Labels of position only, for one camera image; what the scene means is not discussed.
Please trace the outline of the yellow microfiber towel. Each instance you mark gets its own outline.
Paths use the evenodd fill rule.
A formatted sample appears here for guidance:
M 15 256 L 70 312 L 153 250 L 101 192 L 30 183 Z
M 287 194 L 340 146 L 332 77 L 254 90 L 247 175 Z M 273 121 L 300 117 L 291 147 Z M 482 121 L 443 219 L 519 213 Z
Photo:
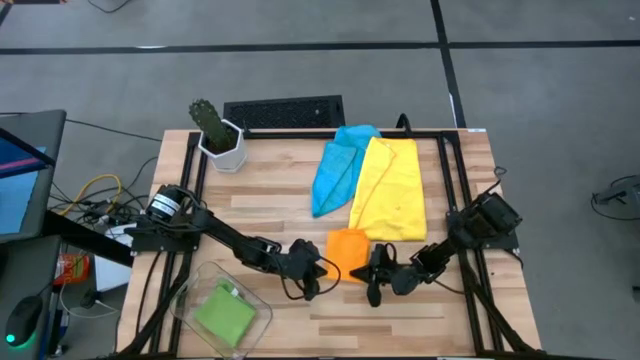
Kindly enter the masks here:
M 348 227 L 372 241 L 424 241 L 425 196 L 417 144 L 412 139 L 369 141 Z

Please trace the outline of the black metal beam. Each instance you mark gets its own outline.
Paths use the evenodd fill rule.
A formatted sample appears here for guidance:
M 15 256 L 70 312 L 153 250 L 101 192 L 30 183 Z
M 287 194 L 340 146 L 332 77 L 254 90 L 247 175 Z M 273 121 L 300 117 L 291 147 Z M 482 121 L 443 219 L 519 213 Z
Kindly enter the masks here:
M 129 268 L 134 262 L 128 246 L 52 211 L 44 215 L 42 234 L 60 236 L 67 244 Z

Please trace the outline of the dark green cactus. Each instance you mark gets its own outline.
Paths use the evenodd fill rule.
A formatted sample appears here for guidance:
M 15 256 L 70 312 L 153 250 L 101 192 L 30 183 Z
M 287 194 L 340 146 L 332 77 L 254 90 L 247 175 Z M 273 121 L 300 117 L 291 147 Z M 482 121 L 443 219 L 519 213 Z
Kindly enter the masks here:
M 210 152 L 221 154 L 235 148 L 237 133 L 222 122 L 211 102 L 205 99 L 194 100 L 189 105 L 189 115 L 204 134 L 204 146 Z

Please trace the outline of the laptop screen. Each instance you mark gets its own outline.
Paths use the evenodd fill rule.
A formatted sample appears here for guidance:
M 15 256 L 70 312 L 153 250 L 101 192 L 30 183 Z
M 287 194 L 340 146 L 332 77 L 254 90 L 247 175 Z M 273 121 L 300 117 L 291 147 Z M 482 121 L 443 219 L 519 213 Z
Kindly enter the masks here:
M 66 119 L 64 110 L 0 116 L 0 129 L 56 163 Z M 0 178 L 0 244 L 43 233 L 55 163 L 39 171 Z

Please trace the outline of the blue microfiber towel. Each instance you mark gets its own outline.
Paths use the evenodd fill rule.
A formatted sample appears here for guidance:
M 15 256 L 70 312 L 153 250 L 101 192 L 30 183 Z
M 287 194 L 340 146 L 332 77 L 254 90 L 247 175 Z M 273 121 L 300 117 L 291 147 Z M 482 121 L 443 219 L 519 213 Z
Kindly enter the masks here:
M 334 139 L 325 144 L 311 187 L 314 218 L 341 208 L 353 198 L 368 144 L 380 136 L 372 125 L 341 126 Z

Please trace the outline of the orange microfiber towel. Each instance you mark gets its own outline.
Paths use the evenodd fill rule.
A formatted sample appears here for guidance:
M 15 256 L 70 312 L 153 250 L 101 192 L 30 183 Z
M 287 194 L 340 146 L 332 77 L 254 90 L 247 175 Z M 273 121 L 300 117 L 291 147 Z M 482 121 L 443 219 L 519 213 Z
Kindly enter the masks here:
M 360 283 L 349 272 L 368 264 L 370 240 L 358 229 L 332 230 L 328 233 L 325 258 L 338 266 L 341 280 Z

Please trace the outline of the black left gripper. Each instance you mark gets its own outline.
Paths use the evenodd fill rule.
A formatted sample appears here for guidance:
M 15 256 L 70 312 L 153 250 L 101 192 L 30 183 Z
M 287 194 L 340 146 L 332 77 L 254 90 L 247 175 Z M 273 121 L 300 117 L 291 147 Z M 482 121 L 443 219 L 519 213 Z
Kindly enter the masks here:
M 313 300 L 321 294 L 319 278 L 327 274 L 327 270 L 319 262 L 321 256 L 318 248 L 308 240 L 297 239 L 288 253 L 274 256 L 277 273 L 291 280 L 303 282 L 303 298 Z

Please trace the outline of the white hexagonal plant pot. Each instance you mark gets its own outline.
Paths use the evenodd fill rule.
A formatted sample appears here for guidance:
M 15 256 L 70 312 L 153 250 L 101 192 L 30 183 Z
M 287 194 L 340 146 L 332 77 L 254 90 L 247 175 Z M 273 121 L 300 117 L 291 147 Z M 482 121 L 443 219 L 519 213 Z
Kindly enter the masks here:
M 245 164 L 248 159 L 248 151 L 245 144 L 244 132 L 241 128 L 226 119 L 221 122 L 224 126 L 237 135 L 235 146 L 224 153 L 214 154 L 205 146 L 206 136 L 201 133 L 198 148 L 211 161 L 213 167 L 221 173 L 236 173 Z

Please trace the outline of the clear plastic bin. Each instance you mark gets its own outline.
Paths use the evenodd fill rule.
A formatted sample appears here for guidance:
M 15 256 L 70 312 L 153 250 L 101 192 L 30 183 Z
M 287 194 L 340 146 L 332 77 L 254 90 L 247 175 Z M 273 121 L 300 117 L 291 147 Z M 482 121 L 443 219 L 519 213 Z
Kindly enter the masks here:
M 252 324 L 236 347 L 229 346 L 222 339 L 210 333 L 194 318 L 197 308 L 206 301 L 215 287 L 221 284 L 236 287 L 239 295 L 256 310 Z M 241 360 L 246 357 L 260 342 L 273 319 L 270 305 L 214 262 L 205 262 L 190 274 L 171 300 L 170 311 L 176 319 L 181 320 L 207 343 L 216 355 L 225 360 Z

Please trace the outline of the black aluminium table frame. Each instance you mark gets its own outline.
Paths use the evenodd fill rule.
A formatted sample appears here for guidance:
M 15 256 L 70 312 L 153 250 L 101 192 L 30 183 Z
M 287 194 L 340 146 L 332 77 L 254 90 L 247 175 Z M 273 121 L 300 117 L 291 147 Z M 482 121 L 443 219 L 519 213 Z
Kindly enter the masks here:
M 245 140 L 248 159 L 234 174 L 216 171 L 200 152 L 189 152 L 186 130 L 165 132 L 153 183 L 186 183 L 201 192 L 214 214 L 249 235 L 283 244 L 298 238 L 318 247 L 329 231 L 347 225 L 341 208 L 313 218 L 310 188 L 325 144 L 333 132 L 323 129 L 255 130 Z M 426 202 L 430 242 L 445 237 L 445 214 L 461 208 L 495 183 L 494 159 L 486 133 L 475 130 L 428 130 L 414 133 Z M 542 347 L 522 268 L 514 257 L 491 249 L 470 255 L 469 263 L 486 281 L 502 315 L 522 346 L 513 348 L 496 336 L 495 323 L 481 304 L 464 296 L 465 279 L 452 260 L 433 285 L 407 296 L 382 290 L 379 307 L 367 303 L 361 284 L 326 287 L 312 301 L 290 300 L 280 280 L 250 270 L 220 243 L 204 238 L 192 262 L 219 264 L 267 302 L 273 318 L 254 355 L 275 359 L 382 357 L 462 357 L 499 355 L 531 358 Z

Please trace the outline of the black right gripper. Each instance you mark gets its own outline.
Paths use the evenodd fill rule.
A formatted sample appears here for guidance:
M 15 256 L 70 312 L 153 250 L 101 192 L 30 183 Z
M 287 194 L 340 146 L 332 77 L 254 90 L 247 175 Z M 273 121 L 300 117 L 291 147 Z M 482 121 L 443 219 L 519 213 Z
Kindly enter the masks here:
M 392 243 L 376 244 L 367 265 L 351 270 L 353 278 L 370 278 L 367 299 L 371 306 L 379 306 L 382 301 L 381 288 L 390 278 L 395 295 L 408 295 L 425 281 L 426 270 L 417 254 L 408 263 L 397 260 L 397 250 Z

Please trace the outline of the black computer mouse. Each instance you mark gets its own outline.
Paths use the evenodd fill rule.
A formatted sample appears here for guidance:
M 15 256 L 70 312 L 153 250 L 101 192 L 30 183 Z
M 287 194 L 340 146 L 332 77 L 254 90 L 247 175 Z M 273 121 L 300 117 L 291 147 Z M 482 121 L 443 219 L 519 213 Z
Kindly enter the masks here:
M 11 347 L 24 345 L 34 334 L 43 300 L 38 295 L 21 299 L 11 311 L 5 326 L 5 341 Z

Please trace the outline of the white box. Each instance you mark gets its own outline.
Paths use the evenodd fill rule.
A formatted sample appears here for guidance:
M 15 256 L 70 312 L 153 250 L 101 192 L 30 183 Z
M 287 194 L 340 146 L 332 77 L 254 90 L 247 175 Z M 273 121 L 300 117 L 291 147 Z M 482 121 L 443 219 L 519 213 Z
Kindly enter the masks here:
M 133 238 L 125 233 L 125 229 L 132 228 L 133 224 L 121 225 L 105 231 L 105 235 L 116 240 L 120 244 L 131 247 Z M 129 283 L 131 268 L 118 264 L 111 260 L 95 256 L 94 268 L 96 276 L 96 288 L 98 291 L 109 291 L 116 287 Z

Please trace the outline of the green microfiber towel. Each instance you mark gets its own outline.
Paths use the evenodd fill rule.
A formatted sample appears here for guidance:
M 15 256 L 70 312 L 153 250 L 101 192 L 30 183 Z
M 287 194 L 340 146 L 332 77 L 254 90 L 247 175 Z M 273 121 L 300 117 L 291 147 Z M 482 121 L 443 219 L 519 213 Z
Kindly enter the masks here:
M 229 284 L 217 285 L 194 314 L 198 323 L 231 347 L 241 342 L 255 316 L 255 308 Z

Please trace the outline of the grey side desk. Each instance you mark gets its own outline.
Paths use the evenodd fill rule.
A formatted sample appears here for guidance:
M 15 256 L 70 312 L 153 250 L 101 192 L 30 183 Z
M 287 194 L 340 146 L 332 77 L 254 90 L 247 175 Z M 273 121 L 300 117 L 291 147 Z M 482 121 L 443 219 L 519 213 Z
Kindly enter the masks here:
M 50 300 L 61 246 L 58 236 L 4 244 L 6 265 L 0 273 L 0 360 L 43 360 L 51 332 Z M 33 333 L 17 347 L 6 342 L 6 322 L 25 297 L 40 295 L 43 309 Z

